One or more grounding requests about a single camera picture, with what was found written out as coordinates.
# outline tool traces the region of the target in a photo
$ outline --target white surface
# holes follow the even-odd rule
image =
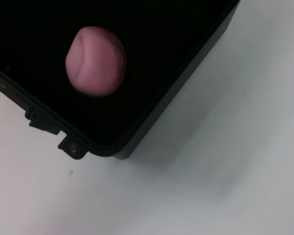
[[[242,0],[128,160],[63,137],[0,94],[0,235],[294,235],[294,0]]]

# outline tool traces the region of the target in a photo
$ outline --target pink ball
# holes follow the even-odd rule
[[[103,96],[113,93],[122,83],[126,53],[112,32],[88,26],[77,33],[65,65],[70,82],[77,90]]]

